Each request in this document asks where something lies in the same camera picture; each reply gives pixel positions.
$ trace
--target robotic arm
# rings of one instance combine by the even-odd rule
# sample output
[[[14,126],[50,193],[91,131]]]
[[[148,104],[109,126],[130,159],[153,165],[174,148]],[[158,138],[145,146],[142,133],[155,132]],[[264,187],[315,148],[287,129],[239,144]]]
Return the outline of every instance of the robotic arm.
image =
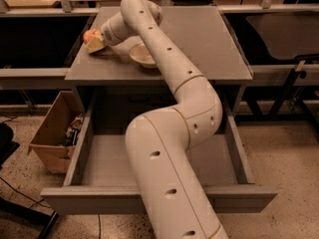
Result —
[[[128,156],[157,238],[228,238],[185,152],[212,136],[222,118],[217,93],[160,29],[160,7],[123,0],[101,29],[106,44],[139,35],[177,105],[135,118],[126,134]]]

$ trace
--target open drawer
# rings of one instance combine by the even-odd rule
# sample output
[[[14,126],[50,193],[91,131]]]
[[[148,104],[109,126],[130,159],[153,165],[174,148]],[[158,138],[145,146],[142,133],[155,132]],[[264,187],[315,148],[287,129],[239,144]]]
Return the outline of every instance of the open drawer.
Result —
[[[60,214],[146,213],[126,154],[126,127],[137,115],[172,104],[167,87],[96,87],[64,184],[44,188],[42,197]],[[259,212],[277,193],[254,184],[230,108],[223,105],[218,132],[187,156],[216,212]]]

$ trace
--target cardboard box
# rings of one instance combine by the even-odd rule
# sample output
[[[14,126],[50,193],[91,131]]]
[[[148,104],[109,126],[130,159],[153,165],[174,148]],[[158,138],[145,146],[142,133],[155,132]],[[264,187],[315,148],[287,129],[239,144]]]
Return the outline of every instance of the cardboard box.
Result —
[[[30,147],[51,172],[68,171],[75,147],[64,146],[66,131],[79,114],[82,112],[72,92],[59,92],[30,142]]]

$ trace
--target white bowl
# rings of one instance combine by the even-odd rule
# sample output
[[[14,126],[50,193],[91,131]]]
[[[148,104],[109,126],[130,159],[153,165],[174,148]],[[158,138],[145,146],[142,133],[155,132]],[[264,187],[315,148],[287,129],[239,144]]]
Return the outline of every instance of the white bowl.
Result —
[[[153,60],[148,48],[144,43],[138,43],[131,47],[130,57],[145,68],[156,68],[157,64]]]

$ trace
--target floor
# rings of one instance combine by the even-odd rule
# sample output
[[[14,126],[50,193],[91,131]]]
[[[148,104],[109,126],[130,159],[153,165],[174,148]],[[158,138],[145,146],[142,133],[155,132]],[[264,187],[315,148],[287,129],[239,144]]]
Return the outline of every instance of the floor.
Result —
[[[44,114],[45,110],[32,116],[15,113],[18,117],[7,122],[14,129],[14,140],[21,145],[0,170],[1,178],[36,200],[41,199],[42,188],[59,186],[64,180],[64,175],[48,172],[28,148]],[[238,129],[256,183],[272,185],[279,194],[261,213],[218,214],[229,238],[319,238],[318,132],[307,121],[242,123]],[[27,207],[33,205],[2,180],[0,196]],[[32,208],[52,213],[51,209],[39,205]],[[0,211],[2,239],[37,238],[41,229],[42,226]],[[48,238],[99,238],[98,216],[60,216]],[[102,215],[101,238],[151,239],[153,233],[146,215]]]

